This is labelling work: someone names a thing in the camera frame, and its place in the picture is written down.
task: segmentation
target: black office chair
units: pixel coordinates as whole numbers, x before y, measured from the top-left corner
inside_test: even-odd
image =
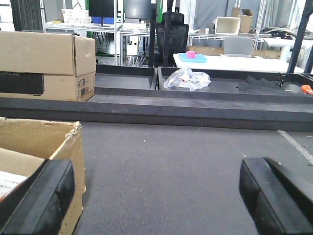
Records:
[[[157,23],[156,44],[158,47],[159,55],[158,58],[156,59],[155,64],[156,67],[163,65],[164,32],[165,32],[165,23]],[[168,58],[169,66],[175,65],[173,54],[186,52],[188,32],[189,32],[188,24],[171,24],[169,58]]]
[[[162,14],[162,23],[165,23],[166,12]],[[184,14],[178,12],[171,13],[172,24],[184,24]]]

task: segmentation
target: white paper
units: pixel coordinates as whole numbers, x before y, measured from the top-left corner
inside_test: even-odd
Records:
[[[18,184],[23,182],[27,177],[0,171],[0,198],[13,190]]]

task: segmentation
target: gray carpet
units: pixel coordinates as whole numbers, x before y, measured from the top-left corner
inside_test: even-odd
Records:
[[[87,192],[75,235],[257,235],[238,192],[242,158],[313,176],[276,131],[82,125]]]

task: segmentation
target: cardboard box on shelf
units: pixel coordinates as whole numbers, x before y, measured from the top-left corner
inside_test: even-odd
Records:
[[[242,9],[243,15],[240,15],[240,32],[249,33],[251,22],[252,22],[252,12],[250,9]]]
[[[5,164],[1,164],[0,170],[28,176],[42,163],[42,159],[72,161],[75,193],[62,221],[59,235],[72,234],[83,209],[82,194],[86,187],[80,127],[78,122],[0,117],[0,136],[5,137],[0,138],[0,148],[7,149],[2,152],[6,151],[6,158],[10,158],[8,161],[1,154],[0,163],[3,159]]]
[[[279,59],[281,51],[279,50],[253,50],[252,56],[260,56],[265,59]]]
[[[93,96],[94,39],[0,31],[0,41],[0,96],[72,101]]]
[[[195,51],[202,55],[221,55],[224,54],[223,47],[200,47],[200,46],[188,46],[187,50]]]
[[[224,54],[223,47],[200,47],[200,46],[189,46],[187,50],[195,51],[202,55],[221,55]],[[253,50],[252,57],[260,56],[265,59],[279,59],[279,50]]]
[[[239,17],[240,7],[232,7],[231,8],[231,17]]]

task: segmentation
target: orange tool handle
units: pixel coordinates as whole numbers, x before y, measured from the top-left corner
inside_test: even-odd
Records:
[[[301,87],[301,91],[306,93],[306,94],[313,94],[313,90],[309,85],[303,85]]]

